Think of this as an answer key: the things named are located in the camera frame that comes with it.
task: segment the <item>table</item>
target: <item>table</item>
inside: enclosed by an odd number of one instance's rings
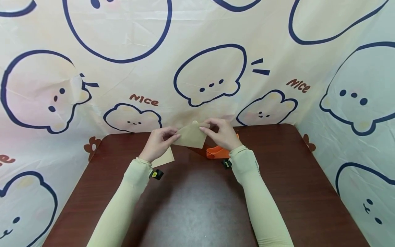
[[[294,126],[236,130],[254,151],[296,247],[369,246]],[[103,139],[44,247],[86,246],[148,136],[112,134]],[[172,150],[175,161],[159,167],[161,180],[150,180],[123,246],[257,246],[243,189],[232,171],[185,147]]]

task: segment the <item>arm sleeve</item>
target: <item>arm sleeve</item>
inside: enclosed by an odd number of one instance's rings
[[[230,152],[232,171],[243,186],[259,247],[293,246],[290,234],[259,172],[254,152],[240,146]]]
[[[152,164],[136,158],[108,203],[87,247],[119,247],[128,231],[134,207],[148,184]]]

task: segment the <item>right hand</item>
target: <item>right hand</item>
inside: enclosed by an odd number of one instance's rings
[[[215,133],[214,131],[205,127],[199,128],[202,132],[208,135],[218,146],[232,151],[233,149],[243,145],[241,141],[237,138],[236,132],[230,125],[229,121],[219,118],[209,118],[204,122],[210,124],[211,127],[217,126],[219,128],[218,133]]]

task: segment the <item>beige paper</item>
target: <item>beige paper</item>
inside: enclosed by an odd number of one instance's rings
[[[180,134],[181,137],[173,144],[185,147],[203,148],[207,135],[199,129],[201,126],[209,128],[210,124],[193,121],[192,124],[184,126],[177,131],[177,134]]]
[[[170,163],[172,161],[174,161],[174,156],[173,156],[173,152],[171,151],[171,148],[169,147],[161,157],[152,161],[151,164],[152,164],[152,168],[154,168],[157,166],[161,166],[161,165]]]

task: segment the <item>cartoon character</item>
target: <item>cartoon character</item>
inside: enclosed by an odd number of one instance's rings
[[[263,63],[263,58],[251,65]],[[247,53],[241,45],[225,44],[205,49],[184,62],[174,76],[174,88],[191,107],[199,107],[240,89],[240,78],[247,66]],[[269,70],[252,70],[269,75]]]
[[[12,3],[12,5],[9,7],[9,9],[12,10],[0,10],[0,17],[19,17],[23,15],[27,15],[30,12],[34,10],[34,8],[37,6],[36,2],[34,0],[24,0],[22,2],[18,1],[9,1],[9,3]]]
[[[394,42],[376,42],[351,53],[321,99],[321,110],[350,125],[359,136],[370,135],[378,123],[393,119],[394,97],[389,88],[395,80],[394,48]]]
[[[290,13],[288,31],[291,38],[301,45],[326,43],[377,14],[388,1],[368,1],[363,5],[363,8],[361,8],[360,1],[348,1],[347,3],[343,0],[321,1],[317,4],[322,4],[322,8],[326,11],[312,15],[311,8],[312,4],[316,4],[315,1],[295,0]],[[337,25],[340,11],[342,11],[344,18],[341,18],[342,21]],[[306,16],[314,16],[315,19],[311,20]]]
[[[137,107],[119,103],[103,116],[110,127],[129,133],[148,132],[162,127],[161,116],[153,110],[141,111]]]
[[[395,180],[358,163],[345,163],[337,172],[336,191],[371,246],[395,243],[394,185]]]
[[[30,247],[51,227],[55,191],[38,172],[22,172],[0,190],[0,246]]]
[[[280,90],[272,90],[247,105],[236,120],[243,126],[279,124],[297,107],[297,100],[285,99]]]
[[[249,4],[245,4],[245,1],[243,1],[243,5],[242,6],[236,6],[234,4],[230,4],[228,2],[240,2],[240,1],[235,1],[235,0],[213,0],[214,2],[216,2],[218,5],[220,5],[221,7],[232,11],[232,12],[243,12],[246,11],[252,7],[254,7],[257,3],[259,3],[261,0],[249,0]]]
[[[28,51],[5,70],[0,100],[15,124],[59,134],[68,129],[77,105],[91,100],[86,87],[99,87],[82,77],[71,60],[60,53]]]
[[[119,64],[138,61],[156,51],[169,31],[173,11],[171,0],[138,0],[132,4],[120,0],[63,0],[63,9],[71,32],[87,51]],[[81,13],[91,17],[81,18]]]

